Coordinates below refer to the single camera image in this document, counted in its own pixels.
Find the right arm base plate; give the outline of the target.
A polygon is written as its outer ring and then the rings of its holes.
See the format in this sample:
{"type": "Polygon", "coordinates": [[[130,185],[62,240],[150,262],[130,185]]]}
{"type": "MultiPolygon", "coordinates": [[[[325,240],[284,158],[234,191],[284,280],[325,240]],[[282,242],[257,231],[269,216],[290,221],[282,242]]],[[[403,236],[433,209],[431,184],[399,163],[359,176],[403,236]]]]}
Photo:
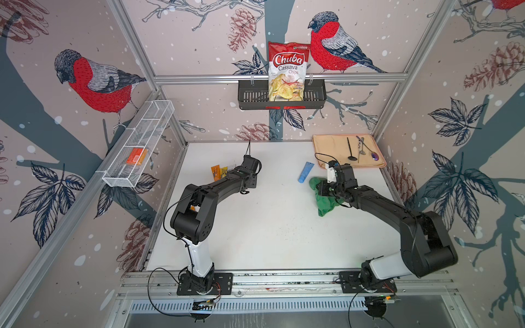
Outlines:
{"type": "Polygon", "coordinates": [[[340,284],[344,294],[361,292],[381,294],[397,293],[397,287],[393,279],[379,280],[369,273],[361,273],[357,270],[340,271],[335,282],[340,284]]]}

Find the green microfibre cloth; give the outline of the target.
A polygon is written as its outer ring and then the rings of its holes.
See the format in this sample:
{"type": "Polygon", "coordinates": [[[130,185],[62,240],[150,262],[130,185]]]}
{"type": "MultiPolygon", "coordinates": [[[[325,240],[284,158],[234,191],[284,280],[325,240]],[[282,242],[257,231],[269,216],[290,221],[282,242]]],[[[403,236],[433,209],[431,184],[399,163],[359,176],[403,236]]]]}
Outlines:
{"type": "Polygon", "coordinates": [[[318,216],[324,217],[326,214],[334,210],[341,203],[336,201],[336,198],[332,196],[322,196],[318,190],[321,183],[326,183],[326,178],[313,177],[309,180],[309,186],[315,193],[315,199],[317,204],[318,216]]]}

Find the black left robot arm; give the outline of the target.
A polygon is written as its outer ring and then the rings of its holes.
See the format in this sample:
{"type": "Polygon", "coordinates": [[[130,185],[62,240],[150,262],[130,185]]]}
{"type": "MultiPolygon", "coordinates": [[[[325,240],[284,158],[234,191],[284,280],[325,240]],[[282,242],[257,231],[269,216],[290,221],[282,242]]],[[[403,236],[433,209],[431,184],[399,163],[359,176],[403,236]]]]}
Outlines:
{"type": "Polygon", "coordinates": [[[189,252],[190,284],[208,291],[213,284],[215,265],[209,254],[207,238],[210,235],[220,202],[231,195],[248,194],[256,188],[262,163],[250,155],[243,163],[210,184],[189,184],[184,189],[170,219],[170,227],[189,252]]]}

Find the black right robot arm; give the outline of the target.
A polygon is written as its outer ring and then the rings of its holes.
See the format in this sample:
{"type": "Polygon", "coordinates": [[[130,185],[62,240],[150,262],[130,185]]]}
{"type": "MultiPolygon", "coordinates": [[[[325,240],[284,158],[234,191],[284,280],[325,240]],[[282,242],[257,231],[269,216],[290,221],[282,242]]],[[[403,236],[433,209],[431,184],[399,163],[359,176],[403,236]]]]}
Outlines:
{"type": "Polygon", "coordinates": [[[369,186],[359,185],[350,164],[330,161],[325,167],[328,179],[316,186],[321,196],[333,197],[344,207],[372,214],[400,236],[398,252],[362,263],[362,288],[375,290],[394,277],[425,277],[458,263],[457,251],[440,215],[408,209],[369,186]]]}

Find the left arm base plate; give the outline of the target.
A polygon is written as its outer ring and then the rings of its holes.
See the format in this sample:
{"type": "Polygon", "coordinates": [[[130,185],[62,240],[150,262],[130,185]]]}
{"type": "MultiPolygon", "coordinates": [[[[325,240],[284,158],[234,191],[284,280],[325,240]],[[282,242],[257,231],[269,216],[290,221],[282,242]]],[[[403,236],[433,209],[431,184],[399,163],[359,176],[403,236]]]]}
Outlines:
{"type": "Polygon", "coordinates": [[[184,272],[180,276],[176,294],[178,296],[230,295],[232,285],[232,273],[209,273],[206,277],[197,277],[190,272],[184,272]]]}

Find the light blue toothpaste tube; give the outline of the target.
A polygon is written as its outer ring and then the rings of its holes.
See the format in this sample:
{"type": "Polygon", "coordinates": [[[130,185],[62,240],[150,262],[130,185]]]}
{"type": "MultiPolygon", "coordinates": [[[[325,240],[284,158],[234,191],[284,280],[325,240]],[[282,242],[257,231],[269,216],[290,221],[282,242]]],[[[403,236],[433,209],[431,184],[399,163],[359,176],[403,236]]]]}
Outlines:
{"type": "Polygon", "coordinates": [[[298,178],[298,182],[299,183],[304,183],[306,178],[308,177],[309,173],[311,172],[311,170],[314,168],[314,164],[311,163],[311,162],[306,162],[305,165],[304,165],[304,168],[301,172],[301,174],[299,175],[299,178],[298,178]]]}

